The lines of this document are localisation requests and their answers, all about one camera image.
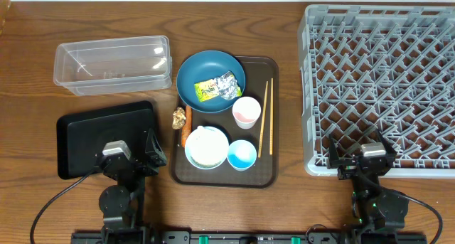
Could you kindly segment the yellow foil snack wrapper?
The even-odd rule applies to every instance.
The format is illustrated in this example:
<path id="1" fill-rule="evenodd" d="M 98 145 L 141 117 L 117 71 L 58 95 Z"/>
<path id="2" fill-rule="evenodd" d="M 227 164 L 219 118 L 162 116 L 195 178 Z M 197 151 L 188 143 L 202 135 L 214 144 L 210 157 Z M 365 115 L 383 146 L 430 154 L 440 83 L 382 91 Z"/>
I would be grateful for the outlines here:
<path id="1" fill-rule="evenodd" d="M 194 89 L 199 102 L 205 102 L 216 97 L 233 100 L 242 95 L 238 81 L 231 71 L 227 71 L 220 77 L 196 83 Z"/>

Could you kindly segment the pink plastic cup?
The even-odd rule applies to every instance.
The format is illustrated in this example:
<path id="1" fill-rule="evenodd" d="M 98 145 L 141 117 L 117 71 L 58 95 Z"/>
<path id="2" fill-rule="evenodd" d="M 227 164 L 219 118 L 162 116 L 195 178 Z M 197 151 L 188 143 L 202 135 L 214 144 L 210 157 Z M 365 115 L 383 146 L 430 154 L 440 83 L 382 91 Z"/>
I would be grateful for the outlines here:
<path id="1" fill-rule="evenodd" d="M 260 103 L 253 97 L 241 97 L 232 106 L 232 115 L 241 129 L 252 128 L 261 112 Z"/>

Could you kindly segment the black waste tray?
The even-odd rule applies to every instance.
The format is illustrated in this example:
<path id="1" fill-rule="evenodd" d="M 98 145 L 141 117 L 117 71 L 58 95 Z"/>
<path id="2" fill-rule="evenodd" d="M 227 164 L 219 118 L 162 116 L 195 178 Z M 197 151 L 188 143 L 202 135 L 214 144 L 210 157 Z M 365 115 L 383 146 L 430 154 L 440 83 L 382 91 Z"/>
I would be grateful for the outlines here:
<path id="1" fill-rule="evenodd" d="M 59 177 L 86 175 L 108 142 L 124 140 L 132 152 L 137 152 L 142 135 L 149 128 L 156 133 L 154 109 L 149 101 L 62 116 L 56 123 Z"/>

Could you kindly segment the grey dishwasher rack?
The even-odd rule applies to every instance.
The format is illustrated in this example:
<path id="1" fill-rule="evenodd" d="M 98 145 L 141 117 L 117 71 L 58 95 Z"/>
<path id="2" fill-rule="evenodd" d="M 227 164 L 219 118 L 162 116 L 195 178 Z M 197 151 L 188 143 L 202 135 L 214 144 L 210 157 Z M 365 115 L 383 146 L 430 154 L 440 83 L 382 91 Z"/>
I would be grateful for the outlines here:
<path id="1" fill-rule="evenodd" d="M 314 4 L 298 29 L 304 168 L 327 167 L 380 132 L 391 177 L 454 177 L 454 8 Z"/>

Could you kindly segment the left wooden chopstick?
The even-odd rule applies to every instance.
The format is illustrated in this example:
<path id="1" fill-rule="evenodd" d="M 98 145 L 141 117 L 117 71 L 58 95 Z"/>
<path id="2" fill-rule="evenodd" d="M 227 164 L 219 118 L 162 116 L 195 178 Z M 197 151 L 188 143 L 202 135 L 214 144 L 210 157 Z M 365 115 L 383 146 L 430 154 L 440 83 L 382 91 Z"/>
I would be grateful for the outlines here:
<path id="1" fill-rule="evenodd" d="M 269 81 L 266 81 L 265 89 L 264 89 L 264 100 L 262 103 L 262 119 L 261 119 L 261 127 L 259 133 L 259 148 L 258 148 L 258 158 L 262 156 L 262 144 L 264 139 L 264 122 L 265 122 L 265 115 L 267 111 L 267 98 L 268 98 L 268 87 Z"/>

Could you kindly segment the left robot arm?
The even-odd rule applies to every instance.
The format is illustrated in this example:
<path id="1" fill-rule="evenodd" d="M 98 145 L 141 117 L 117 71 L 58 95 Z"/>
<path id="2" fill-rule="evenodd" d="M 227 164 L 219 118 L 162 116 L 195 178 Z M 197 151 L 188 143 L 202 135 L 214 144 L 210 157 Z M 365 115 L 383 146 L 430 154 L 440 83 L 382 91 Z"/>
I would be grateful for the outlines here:
<path id="1" fill-rule="evenodd" d="M 167 158 L 152 128 L 143 133 L 135 153 L 124 140 L 106 143 L 97 170 L 117 183 L 99 197 L 103 243 L 159 242 L 158 233 L 143 221 L 145 178 L 157 175 L 166 164 Z"/>

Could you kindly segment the dark brown serving tray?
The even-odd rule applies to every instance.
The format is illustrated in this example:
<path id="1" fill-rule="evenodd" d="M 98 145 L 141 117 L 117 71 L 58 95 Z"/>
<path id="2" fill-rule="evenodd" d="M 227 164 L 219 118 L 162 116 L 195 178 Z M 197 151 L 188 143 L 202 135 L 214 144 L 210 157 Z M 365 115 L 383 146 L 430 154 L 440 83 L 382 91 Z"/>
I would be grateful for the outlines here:
<path id="1" fill-rule="evenodd" d="M 274 60 L 267 57 L 239 56 L 246 76 L 244 94 L 263 103 L 267 97 L 265 116 L 250 129 L 240 128 L 232 109 L 213 114 L 196 110 L 192 114 L 192 128 L 214 127 L 225 134 L 230 144 L 247 141 L 254 146 L 244 160 L 234 159 L 234 152 L 241 148 L 234 144 L 229 157 L 213 169 L 199 169 L 192 165 L 181 146 L 181 132 L 173 133 L 170 174 L 184 185 L 222 186 L 263 189 L 272 185 L 278 174 L 278 108 L 279 68 Z"/>

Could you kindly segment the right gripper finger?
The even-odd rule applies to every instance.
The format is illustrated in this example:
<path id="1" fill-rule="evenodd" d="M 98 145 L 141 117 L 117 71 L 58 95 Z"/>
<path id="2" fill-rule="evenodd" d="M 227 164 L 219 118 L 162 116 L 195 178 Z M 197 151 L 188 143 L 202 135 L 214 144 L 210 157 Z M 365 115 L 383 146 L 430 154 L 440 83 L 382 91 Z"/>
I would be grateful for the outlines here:
<path id="1" fill-rule="evenodd" d="M 375 130 L 376 133 L 376 142 L 383 143 L 387 154 L 381 157 L 396 157 L 397 152 L 393 149 L 392 145 L 383 137 L 381 132 L 377 129 Z"/>
<path id="2" fill-rule="evenodd" d="M 327 168 L 328 169 L 336 169 L 338 168 L 341 164 L 342 161 L 340 160 L 340 157 L 337 152 L 337 148 L 335 145 L 334 138 L 332 134 L 329 134 L 329 148 L 328 148 L 328 159 L 327 159 Z"/>

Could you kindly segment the right wooden chopstick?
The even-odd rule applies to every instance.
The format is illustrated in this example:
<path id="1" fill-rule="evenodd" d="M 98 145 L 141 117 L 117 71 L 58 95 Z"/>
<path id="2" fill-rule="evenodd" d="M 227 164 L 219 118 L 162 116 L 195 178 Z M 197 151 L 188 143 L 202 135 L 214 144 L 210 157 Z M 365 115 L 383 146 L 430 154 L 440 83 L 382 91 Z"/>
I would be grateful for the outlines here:
<path id="1" fill-rule="evenodd" d="M 274 134 L 274 78 L 270 82 L 269 155 L 273 155 Z"/>

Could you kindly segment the wooden chopstick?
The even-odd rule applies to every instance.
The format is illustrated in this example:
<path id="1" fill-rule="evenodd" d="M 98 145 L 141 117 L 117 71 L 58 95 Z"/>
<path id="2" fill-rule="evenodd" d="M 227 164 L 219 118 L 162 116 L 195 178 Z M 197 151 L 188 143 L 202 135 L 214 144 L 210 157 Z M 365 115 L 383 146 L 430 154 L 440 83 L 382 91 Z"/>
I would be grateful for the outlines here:
<path id="1" fill-rule="evenodd" d="M 264 139 L 264 122 L 265 122 L 265 115 L 267 111 L 267 98 L 268 98 L 268 87 L 269 81 L 266 81 L 265 89 L 264 89 L 264 100 L 262 103 L 262 119 L 261 119 L 261 127 L 259 133 L 259 148 L 258 148 L 258 158 L 262 156 L 262 144 Z"/>
<path id="2" fill-rule="evenodd" d="M 269 155 L 273 155 L 274 134 L 274 78 L 270 82 Z"/>

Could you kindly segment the dark blue plate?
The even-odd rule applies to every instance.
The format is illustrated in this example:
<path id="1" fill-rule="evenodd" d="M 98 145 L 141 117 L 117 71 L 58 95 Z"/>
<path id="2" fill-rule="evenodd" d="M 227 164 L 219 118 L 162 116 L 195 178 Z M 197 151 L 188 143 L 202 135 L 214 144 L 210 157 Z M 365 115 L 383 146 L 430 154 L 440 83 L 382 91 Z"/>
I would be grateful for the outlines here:
<path id="1" fill-rule="evenodd" d="M 193 110 L 204 113 L 218 113 L 232 107 L 237 97 L 232 100 L 214 97 L 200 102 L 194 88 L 196 83 L 218 78 L 228 71 L 235 76 L 242 95 L 245 91 L 246 77 L 238 59 L 222 51 L 201 51 L 190 56 L 182 63 L 176 78 L 180 99 Z"/>

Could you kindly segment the brown dried mushroom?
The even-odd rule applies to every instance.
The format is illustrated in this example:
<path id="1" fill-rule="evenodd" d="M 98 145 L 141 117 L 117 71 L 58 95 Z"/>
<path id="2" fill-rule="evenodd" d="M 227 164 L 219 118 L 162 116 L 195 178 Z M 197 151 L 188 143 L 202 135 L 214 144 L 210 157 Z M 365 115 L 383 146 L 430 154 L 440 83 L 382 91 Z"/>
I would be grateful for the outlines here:
<path id="1" fill-rule="evenodd" d="M 173 111 L 173 129 L 181 129 L 186 124 L 186 111 L 182 107 L 177 107 Z"/>

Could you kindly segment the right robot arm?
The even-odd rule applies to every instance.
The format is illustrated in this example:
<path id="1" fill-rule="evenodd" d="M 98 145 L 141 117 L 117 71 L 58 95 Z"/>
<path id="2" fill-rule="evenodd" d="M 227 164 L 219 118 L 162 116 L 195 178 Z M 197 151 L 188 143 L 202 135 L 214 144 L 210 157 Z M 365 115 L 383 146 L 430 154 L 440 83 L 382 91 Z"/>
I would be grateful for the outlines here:
<path id="1" fill-rule="evenodd" d="M 405 226 L 409 201 L 387 191 L 379 178 L 391 169 L 397 152 L 376 130 L 372 143 L 362 144 L 360 154 L 350 159 L 338 155 L 335 139 L 329 137 L 328 169 L 340 180 L 353 184 L 352 214 L 359 224 L 341 233 L 340 243 L 397 243 L 397 230 Z"/>

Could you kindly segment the light blue rice bowl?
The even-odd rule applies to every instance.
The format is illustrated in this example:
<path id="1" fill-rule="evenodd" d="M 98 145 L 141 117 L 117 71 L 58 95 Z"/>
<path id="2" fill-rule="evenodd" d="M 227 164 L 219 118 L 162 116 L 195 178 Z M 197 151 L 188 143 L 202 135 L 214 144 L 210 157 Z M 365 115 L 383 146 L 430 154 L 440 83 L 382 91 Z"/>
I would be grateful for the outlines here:
<path id="1" fill-rule="evenodd" d="M 229 141 L 216 127 L 198 126 L 186 140 L 184 153 L 187 160 L 202 170 L 220 166 L 228 156 Z"/>

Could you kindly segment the orange carrot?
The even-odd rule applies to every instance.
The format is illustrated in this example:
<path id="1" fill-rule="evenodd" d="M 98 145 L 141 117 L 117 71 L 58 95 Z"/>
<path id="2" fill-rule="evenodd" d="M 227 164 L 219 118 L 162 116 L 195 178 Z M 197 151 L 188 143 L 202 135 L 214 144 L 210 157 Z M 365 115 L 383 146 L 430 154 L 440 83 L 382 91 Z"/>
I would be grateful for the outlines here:
<path id="1" fill-rule="evenodd" d="M 190 133 L 192 132 L 192 108 L 187 105 L 186 106 L 186 122 L 181 129 L 181 146 L 186 146 L 187 138 L 189 137 Z"/>

